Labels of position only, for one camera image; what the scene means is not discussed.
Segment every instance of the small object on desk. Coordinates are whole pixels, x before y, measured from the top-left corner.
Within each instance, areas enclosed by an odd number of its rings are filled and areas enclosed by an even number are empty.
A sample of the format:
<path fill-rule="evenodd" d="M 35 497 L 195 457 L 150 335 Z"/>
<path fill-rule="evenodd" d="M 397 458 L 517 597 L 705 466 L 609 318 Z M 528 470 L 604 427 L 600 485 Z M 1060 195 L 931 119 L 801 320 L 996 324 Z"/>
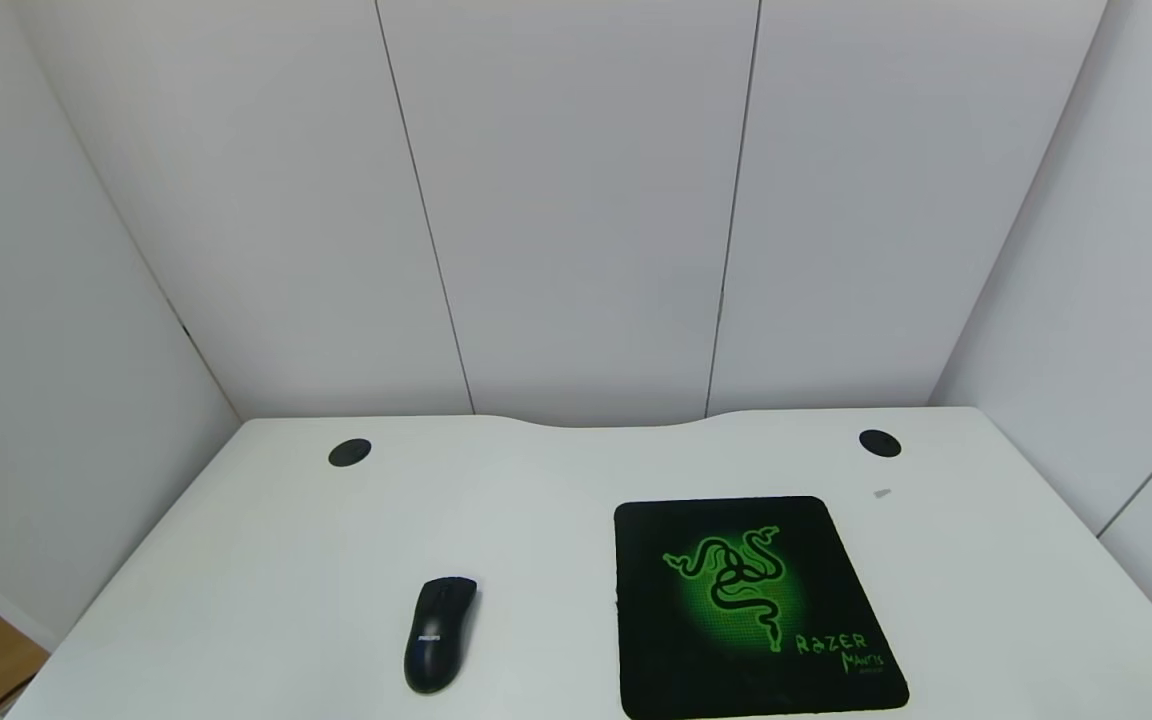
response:
<path fill-rule="evenodd" d="M 456 679 L 465 655 L 465 615 L 477 589 L 469 578 L 431 579 L 420 589 L 403 657 L 403 674 L 414 691 L 438 692 Z"/>

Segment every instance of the cable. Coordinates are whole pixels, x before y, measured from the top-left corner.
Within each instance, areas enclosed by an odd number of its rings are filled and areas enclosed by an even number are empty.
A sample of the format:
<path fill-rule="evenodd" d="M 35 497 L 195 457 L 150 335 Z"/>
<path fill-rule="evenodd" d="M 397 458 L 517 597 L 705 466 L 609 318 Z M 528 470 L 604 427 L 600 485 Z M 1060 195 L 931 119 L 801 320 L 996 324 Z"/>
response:
<path fill-rule="evenodd" d="M 5 692 L 3 697 L 0 697 L 0 707 L 2 707 L 6 704 L 6 702 L 12 700 L 15 694 L 23 691 L 24 687 L 26 687 L 29 682 L 31 682 L 31 680 L 36 679 L 37 675 L 38 675 L 37 673 L 33 675 L 29 675 L 28 679 L 23 679 L 17 684 L 15 684 L 15 687 L 10 689 L 10 691 Z"/>

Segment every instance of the desk surface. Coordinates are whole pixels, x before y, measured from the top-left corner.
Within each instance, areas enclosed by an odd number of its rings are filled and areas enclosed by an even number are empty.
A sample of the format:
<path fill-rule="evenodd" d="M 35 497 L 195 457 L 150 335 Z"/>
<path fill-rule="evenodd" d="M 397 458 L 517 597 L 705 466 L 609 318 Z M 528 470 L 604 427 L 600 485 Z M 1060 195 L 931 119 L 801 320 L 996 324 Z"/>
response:
<path fill-rule="evenodd" d="M 869 454 L 865 429 L 904 452 Z M 329 465 L 354 437 L 371 455 Z M 982 414 L 893 409 L 251 420 L 12 720 L 623 717 L 613 510 L 781 495 L 827 503 L 909 682 L 908 706 L 849 717 L 1152 719 L 1152 606 L 1132 581 Z M 465 667 L 417 696 L 415 598 L 453 574 L 482 590 Z"/>

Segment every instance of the wall seam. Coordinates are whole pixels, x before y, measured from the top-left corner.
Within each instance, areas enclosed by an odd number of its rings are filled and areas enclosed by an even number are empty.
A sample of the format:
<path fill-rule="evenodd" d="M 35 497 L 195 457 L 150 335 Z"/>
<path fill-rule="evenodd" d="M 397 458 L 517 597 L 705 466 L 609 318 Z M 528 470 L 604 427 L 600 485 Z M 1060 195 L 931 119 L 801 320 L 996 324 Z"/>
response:
<path fill-rule="evenodd" d="M 420 182 L 420 169 L 416 167 L 416 150 L 412 147 L 411 131 L 407 129 L 407 114 L 403 112 L 402 94 L 397 91 L 397 75 L 394 73 L 394 60 L 389 55 L 389 40 L 385 36 L 385 22 L 380 17 L 380 0 L 372 0 L 376 7 L 376 25 L 380 28 L 380 45 L 385 48 L 385 63 L 389 66 L 389 79 L 394 85 L 394 101 L 397 103 L 397 119 L 403 124 L 403 138 L 407 141 L 407 156 L 412 161 L 412 176 L 416 177 L 416 192 L 420 196 L 420 212 L 425 215 L 425 232 L 429 233 L 429 245 L 434 251 L 434 270 L 438 270 L 438 283 L 444 288 L 444 304 L 447 304 L 447 323 L 452 326 L 452 342 L 456 346 L 456 359 L 461 364 L 461 377 L 465 378 L 465 396 L 470 401 L 470 414 L 477 414 L 473 406 L 473 391 L 470 389 L 470 373 L 465 370 L 465 353 L 461 351 L 461 336 L 456 332 L 456 316 L 452 312 L 452 296 L 447 293 L 447 281 L 444 279 L 444 265 L 438 259 L 438 243 L 434 242 L 434 225 L 429 221 L 429 205 L 425 204 L 425 185 Z"/>
<path fill-rule="evenodd" d="M 755 41 L 749 51 L 749 77 L 745 81 L 745 111 L 741 115 L 740 144 L 736 146 L 736 177 L 732 180 L 732 210 L 727 217 L 727 248 L 723 250 L 722 281 L 718 283 L 718 311 L 714 316 L 714 343 L 708 353 L 708 381 L 705 382 L 705 410 L 703 418 L 708 417 L 708 401 L 714 393 L 714 365 L 718 363 L 718 329 L 723 324 L 723 301 L 727 300 L 727 263 L 732 259 L 732 229 L 736 225 L 736 196 L 740 192 L 740 169 L 745 160 L 745 132 L 749 129 L 749 101 L 755 93 L 755 63 L 758 63 L 758 33 L 763 24 L 763 0 L 758 0 L 755 10 Z"/>

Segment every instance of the razer logo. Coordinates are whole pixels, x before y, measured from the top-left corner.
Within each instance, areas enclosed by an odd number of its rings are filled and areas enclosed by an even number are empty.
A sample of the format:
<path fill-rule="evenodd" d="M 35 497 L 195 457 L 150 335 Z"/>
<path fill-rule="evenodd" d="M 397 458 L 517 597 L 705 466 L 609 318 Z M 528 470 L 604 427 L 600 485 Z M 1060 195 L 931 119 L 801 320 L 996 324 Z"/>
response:
<path fill-rule="evenodd" d="M 776 621 L 781 615 L 781 607 L 763 593 L 759 583 L 780 578 L 785 574 L 785 564 L 768 552 L 772 536 L 778 532 L 781 532 L 781 528 L 768 525 L 760 530 L 749 530 L 741 536 L 740 547 L 733 547 L 723 538 L 710 537 L 696 546 L 691 556 L 664 553 L 666 564 L 685 579 L 698 579 L 707 571 L 713 574 L 708 584 L 708 600 L 719 611 L 758 609 L 755 620 L 767 630 L 772 652 L 781 652 L 781 626 Z"/>

